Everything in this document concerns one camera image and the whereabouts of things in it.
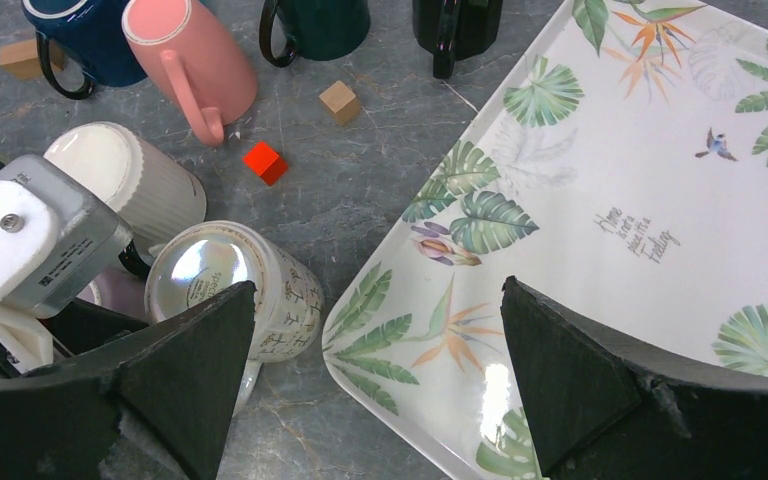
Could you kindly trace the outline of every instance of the black mug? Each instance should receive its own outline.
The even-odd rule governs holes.
[[[502,0],[413,0],[413,35],[434,55],[434,78],[451,77],[456,60],[490,48],[501,18]]]
[[[334,60],[348,55],[369,32],[367,0],[266,0],[260,16],[260,52],[269,63],[284,68],[297,56]],[[272,54],[272,25],[281,19],[287,44]]]

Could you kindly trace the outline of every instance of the bird print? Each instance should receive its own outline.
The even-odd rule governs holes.
[[[708,155],[709,153],[716,153],[717,155],[725,158],[726,160],[731,160],[732,162],[737,161],[737,159],[734,158],[734,155],[732,155],[728,151],[728,144],[726,144],[725,133],[721,133],[715,137],[714,130],[712,128],[709,128],[707,145],[708,145],[708,150],[697,153],[696,158],[702,158],[705,155]]]

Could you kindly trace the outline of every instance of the mug handle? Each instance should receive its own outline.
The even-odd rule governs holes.
[[[37,37],[37,58],[39,59],[42,75],[48,81],[48,84],[54,88],[57,93],[70,100],[86,100],[95,91],[95,82],[84,72],[84,83],[77,90],[66,90],[57,81],[54,72],[51,70],[51,55],[49,53],[49,44],[51,40],[40,32],[36,32]]]
[[[254,360],[246,361],[246,368],[243,370],[243,380],[240,382],[240,390],[237,392],[237,401],[234,403],[234,413],[236,415],[240,413],[246,402],[249,401],[252,389],[254,389],[254,382],[257,381],[257,377],[260,374],[260,367],[263,366],[263,362],[257,362]]]
[[[462,0],[443,0],[440,22],[437,24],[437,51],[434,52],[432,73],[434,78],[445,80],[455,70],[455,30]]]
[[[272,55],[272,26],[275,24],[275,14],[278,12],[278,2],[280,0],[266,0],[263,3],[263,12],[260,14],[260,53],[267,62],[278,68],[290,66],[293,60],[298,56],[299,49],[296,41],[287,37],[287,43],[284,50],[278,58]]]
[[[225,140],[225,127],[222,125],[222,116],[216,107],[199,108],[181,56],[174,50],[160,52],[160,62],[163,64],[166,75],[172,83],[175,97],[184,111],[184,116],[193,128],[199,140],[210,147],[218,147]]]
[[[119,263],[125,267],[131,275],[139,278],[142,281],[148,280],[148,274],[151,271],[151,266],[143,261],[140,257],[140,253],[137,251],[136,245],[132,240],[124,250],[119,252]]]

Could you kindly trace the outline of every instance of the gray marble countertop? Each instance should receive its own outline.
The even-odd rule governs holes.
[[[330,307],[395,223],[560,0],[506,0],[499,37],[458,62],[448,82],[431,77],[415,42],[408,0],[369,0],[372,29],[351,55],[273,68],[260,56],[262,0],[206,0],[249,55],[260,90],[218,149],[205,147],[150,81],[104,89],[82,102],[42,79],[0,70],[0,152],[41,154],[61,133],[88,122],[120,123],[202,181],[208,218],[244,223],[310,266]],[[711,0],[768,28],[768,0]],[[0,46],[31,38],[20,0],[0,0]],[[74,64],[64,72],[78,78]],[[364,105],[345,127],[318,95],[342,80]],[[241,162],[256,142],[280,151],[289,172],[267,187]],[[147,473],[143,478],[151,478]],[[440,479],[446,476],[331,379],[318,343],[267,365],[233,420],[220,479]]]

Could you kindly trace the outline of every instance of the floral tray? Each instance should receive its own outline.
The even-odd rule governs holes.
[[[509,275],[768,376],[768,31],[692,0],[567,0],[337,302],[329,371],[454,478],[540,475]]]

